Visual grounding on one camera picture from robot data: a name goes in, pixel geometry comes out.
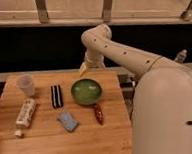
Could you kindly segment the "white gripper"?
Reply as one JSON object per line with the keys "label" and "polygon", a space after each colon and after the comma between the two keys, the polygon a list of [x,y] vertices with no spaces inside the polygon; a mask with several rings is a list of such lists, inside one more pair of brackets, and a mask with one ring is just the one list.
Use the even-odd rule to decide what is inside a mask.
{"label": "white gripper", "polygon": [[96,69],[104,69],[104,56],[97,53],[85,53],[84,62],[81,64],[79,68],[80,77],[86,73],[87,68],[96,68]]}

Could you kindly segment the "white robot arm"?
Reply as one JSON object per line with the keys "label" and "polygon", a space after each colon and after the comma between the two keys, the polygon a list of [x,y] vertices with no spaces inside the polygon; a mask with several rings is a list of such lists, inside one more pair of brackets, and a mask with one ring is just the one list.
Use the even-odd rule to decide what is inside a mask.
{"label": "white robot arm", "polygon": [[82,33],[87,48],[80,71],[104,59],[138,79],[133,96],[132,154],[192,154],[192,69],[155,53],[112,40],[101,24]]}

